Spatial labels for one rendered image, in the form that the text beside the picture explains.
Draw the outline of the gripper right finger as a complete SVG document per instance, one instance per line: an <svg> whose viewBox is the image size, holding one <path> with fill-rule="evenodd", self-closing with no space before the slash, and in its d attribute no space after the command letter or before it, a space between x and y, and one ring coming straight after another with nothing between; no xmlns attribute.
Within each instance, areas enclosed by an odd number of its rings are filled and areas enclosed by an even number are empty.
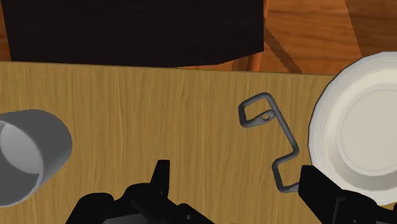
<svg viewBox="0 0 397 224"><path fill-rule="evenodd" d="M298 194L322 224L397 224L397 206L343 190L312 165L301 168Z"/></svg>

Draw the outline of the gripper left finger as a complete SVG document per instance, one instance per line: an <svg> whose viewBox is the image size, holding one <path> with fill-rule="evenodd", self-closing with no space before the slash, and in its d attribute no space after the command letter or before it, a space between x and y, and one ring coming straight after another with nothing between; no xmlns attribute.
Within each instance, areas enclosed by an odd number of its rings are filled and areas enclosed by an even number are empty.
<svg viewBox="0 0 397 224"><path fill-rule="evenodd" d="M214 224L189 206L168 199L170 161L158 160L149 183L130 185L117 200L89 193L77 201L65 224Z"/></svg>

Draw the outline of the white plate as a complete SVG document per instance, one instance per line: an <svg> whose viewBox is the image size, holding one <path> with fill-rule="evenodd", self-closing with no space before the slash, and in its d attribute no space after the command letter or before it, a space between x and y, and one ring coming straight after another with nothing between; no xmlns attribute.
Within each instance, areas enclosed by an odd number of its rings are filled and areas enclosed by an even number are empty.
<svg viewBox="0 0 397 224"><path fill-rule="evenodd" d="M363 57L339 72L309 124L312 164L344 190L397 202L397 52Z"/></svg>

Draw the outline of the grey bent metal tool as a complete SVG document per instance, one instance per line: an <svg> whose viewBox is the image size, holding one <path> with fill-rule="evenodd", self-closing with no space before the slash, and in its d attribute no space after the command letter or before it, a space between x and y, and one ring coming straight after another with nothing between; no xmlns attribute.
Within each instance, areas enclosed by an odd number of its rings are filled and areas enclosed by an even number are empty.
<svg viewBox="0 0 397 224"><path fill-rule="evenodd" d="M245 108L261 99L267 100L267 102L270 106L270 109L260 113L259 115L255 116L254 118L248 120L247 116L246 116ZM251 128L251 127L263 125L263 124L268 123L269 121L273 120L274 118L277 119L281 129L285 133L285 136L291 145L292 152L288 153L287 155L281 156L273 161L272 172L274 175L275 184L276 184L277 189L281 193L297 192L299 183L296 182L296 183L293 183L292 185L284 186L284 184L282 182L281 174L279 172L279 166L282 163L288 162L288 161L294 159L295 157L297 157L300 149L299 149L298 144L297 144L292 132L290 131L288 124L285 121L275 99L272 97L271 94L269 94L267 92L262 92L262 93L256 94L256 95L242 101L239 104L238 113L239 113L240 125L244 128Z"/></svg>

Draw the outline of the grey cup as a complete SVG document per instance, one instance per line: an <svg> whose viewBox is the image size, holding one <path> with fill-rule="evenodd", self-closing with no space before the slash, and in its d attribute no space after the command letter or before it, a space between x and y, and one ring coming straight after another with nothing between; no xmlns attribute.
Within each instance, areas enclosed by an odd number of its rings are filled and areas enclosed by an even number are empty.
<svg viewBox="0 0 397 224"><path fill-rule="evenodd" d="M0 114L0 207L25 200L67 162L72 137L55 115L27 109Z"/></svg>

